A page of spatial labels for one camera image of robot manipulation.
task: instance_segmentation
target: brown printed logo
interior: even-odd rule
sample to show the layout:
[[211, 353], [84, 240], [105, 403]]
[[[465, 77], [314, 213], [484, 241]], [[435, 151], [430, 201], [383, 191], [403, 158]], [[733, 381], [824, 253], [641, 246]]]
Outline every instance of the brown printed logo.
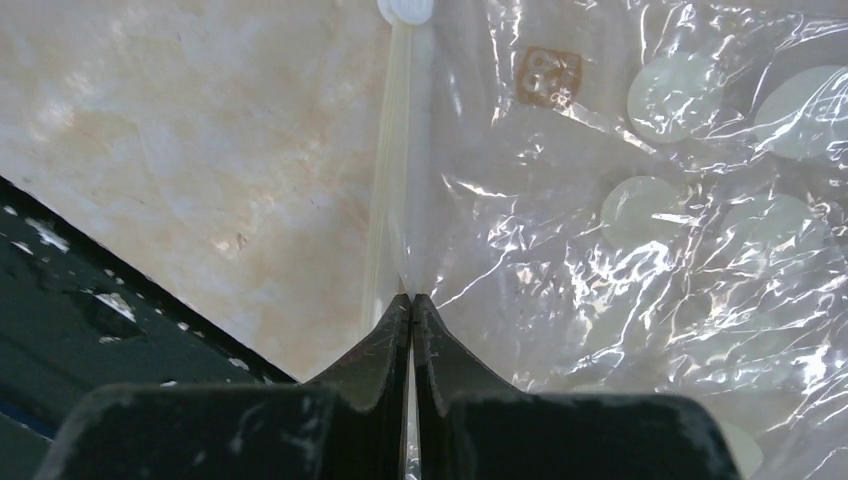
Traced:
[[515, 74], [518, 101], [545, 108], [568, 108], [580, 89], [582, 77], [580, 55], [530, 47]]

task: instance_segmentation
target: chipped paint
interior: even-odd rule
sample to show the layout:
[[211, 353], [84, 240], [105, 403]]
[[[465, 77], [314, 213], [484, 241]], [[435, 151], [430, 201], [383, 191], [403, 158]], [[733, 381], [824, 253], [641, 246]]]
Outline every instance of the chipped paint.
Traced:
[[16, 246], [16, 247], [20, 248], [21, 250], [23, 250], [24, 252], [26, 252], [26, 253], [28, 253], [28, 254], [30, 254], [30, 255], [32, 255], [32, 254], [33, 254], [33, 253], [32, 253], [32, 250], [30, 250], [30, 249], [29, 249], [29, 247], [27, 246], [27, 244], [26, 244], [26, 243], [24, 243], [24, 242], [12, 242], [12, 245], [14, 245], [14, 246]]
[[43, 222], [39, 222], [38, 220], [32, 218], [27, 218], [26, 223], [38, 232], [38, 235], [41, 237], [41, 243], [45, 245], [52, 245], [61, 250], [62, 253], [68, 253], [68, 250], [70, 250], [70, 247], [68, 246], [68, 241], [60, 237], [59, 235], [56, 235], [56, 232], [54, 232]]
[[232, 363], [233, 365], [235, 365], [235, 366], [237, 366], [237, 367], [239, 367], [239, 368], [243, 368], [243, 369], [247, 370], [248, 372], [250, 371], [250, 367], [248, 367], [248, 366], [247, 366], [247, 364], [246, 364], [246, 363], [244, 363], [244, 361], [243, 361], [243, 360], [241, 360], [241, 359], [238, 359], [238, 358], [231, 358], [231, 359], [230, 359], [230, 363]]
[[132, 308], [127, 305], [127, 302], [121, 298], [120, 294], [117, 293], [100, 293], [94, 296], [94, 298], [100, 300], [112, 310], [123, 315], [127, 320], [130, 320], [135, 323], [135, 315], [132, 313]]

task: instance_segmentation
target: beige marbled surface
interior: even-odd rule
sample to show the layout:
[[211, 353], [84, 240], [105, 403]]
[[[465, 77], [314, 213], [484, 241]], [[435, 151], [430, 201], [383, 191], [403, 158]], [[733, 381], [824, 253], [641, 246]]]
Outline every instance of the beige marbled surface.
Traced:
[[359, 328], [373, 0], [0, 1], [0, 174], [303, 379]]

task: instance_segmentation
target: transparent plastic sheet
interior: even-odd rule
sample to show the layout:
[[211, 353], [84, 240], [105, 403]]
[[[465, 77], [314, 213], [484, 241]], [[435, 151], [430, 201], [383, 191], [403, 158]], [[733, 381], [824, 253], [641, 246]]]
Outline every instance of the transparent plastic sheet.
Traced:
[[841, 477], [848, 21], [462, 0], [433, 28], [428, 273], [454, 334], [524, 390], [690, 396], [751, 478]]

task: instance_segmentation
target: printed icon on bag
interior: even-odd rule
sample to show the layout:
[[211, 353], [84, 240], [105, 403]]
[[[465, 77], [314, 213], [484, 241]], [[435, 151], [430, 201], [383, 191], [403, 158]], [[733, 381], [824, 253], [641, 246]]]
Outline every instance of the printed icon on bag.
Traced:
[[539, 107], [568, 108], [580, 89], [583, 57], [530, 47], [515, 75], [518, 101]]

